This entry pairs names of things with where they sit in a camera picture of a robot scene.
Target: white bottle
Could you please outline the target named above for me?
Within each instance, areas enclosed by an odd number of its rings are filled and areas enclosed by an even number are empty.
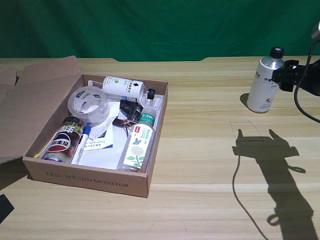
[[[142,81],[115,76],[105,77],[102,91],[106,94],[121,96],[121,100],[138,102],[140,104],[147,94],[147,88]]]
[[[247,107],[253,112],[266,113],[270,109],[279,89],[279,85],[272,81],[272,74],[285,63],[282,59],[284,53],[283,48],[275,46],[269,56],[260,59],[246,102]]]
[[[147,99],[137,124],[133,125],[123,148],[117,170],[145,173],[150,158],[157,116],[154,108],[155,91],[148,90]]]

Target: blue cap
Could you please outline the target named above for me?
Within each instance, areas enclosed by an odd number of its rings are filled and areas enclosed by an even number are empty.
[[[89,125],[85,126],[85,128],[83,130],[83,134],[89,135],[90,132],[91,132],[91,126],[89,126]]]

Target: paper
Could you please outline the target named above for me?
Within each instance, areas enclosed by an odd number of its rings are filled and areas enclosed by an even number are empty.
[[[101,123],[98,126],[95,126],[91,129],[91,132],[89,134],[89,140],[90,141],[95,141],[97,138],[99,138],[104,132],[106,132],[106,135],[113,138],[110,133],[108,133],[108,128],[109,126],[112,126],[112,122],[115,120],[115,118],[119,114],[119,108],[120,108],[120,101],[108,101],[108,107],[110,109],[109,116],[107,119]]]

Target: black bottle cap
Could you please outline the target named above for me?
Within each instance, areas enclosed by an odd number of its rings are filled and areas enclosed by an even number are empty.
[[[282,47],[274,46],[271,48],[270,57],[274,59],[282,59],[285,54],[285,50]]]
[[[156,90],[149,88],[147,91],[147,99],[153,100],[155,98]]]

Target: pepsi can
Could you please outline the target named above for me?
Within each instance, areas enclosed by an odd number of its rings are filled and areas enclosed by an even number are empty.
[[[43,159],[71,163],[85,129],[85,123],[74,116],[66,117],[55,134]]]

